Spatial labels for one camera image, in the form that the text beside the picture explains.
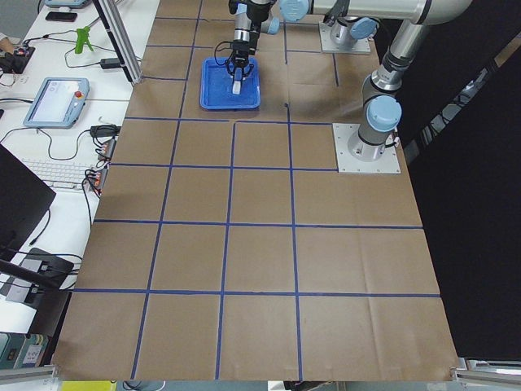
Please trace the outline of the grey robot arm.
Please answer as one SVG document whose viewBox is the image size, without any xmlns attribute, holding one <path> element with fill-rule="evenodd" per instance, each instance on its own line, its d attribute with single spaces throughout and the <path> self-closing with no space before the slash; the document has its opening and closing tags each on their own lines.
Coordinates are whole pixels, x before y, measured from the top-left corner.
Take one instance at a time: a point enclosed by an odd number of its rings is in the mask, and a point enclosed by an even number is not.
<svg viewBox="0 0 521 391">
<path fill-rule="evenodd" d="M 230 55 L 224 66 L 234 82 L 245 81 L 254 65 L 249 57 L 256 53 L 259 36 L 274 35 L 280 21 L 273 16 L 274 1 L 229 1 L 230 14 L 235 17 L 234 39 L 229 42 Z M 349 1 L 335 1 L 326 10 L 322 23 L 328 26 L 333 42 L 357 42 L 374 34 L 379 21 L 371 17 L 349 16 Z"/>
<path fill-rule="evenodd" d="M 401 20 L 402 24 L 378 69 L 362 86 L 363 111 L 358 131 L 348 140 L 350 154 L 364 162 L 376 161 L 386 149 L 389 134 L 397 127 L 402 109 L 396 101 L 402 78 L 432 25 L 461 15 L 470 1 L 281 1 L 285 20 L 296 22 L 307 14 L 324 15 L 331 23 L 340 17 L 374 17 Z"/>
</svg>

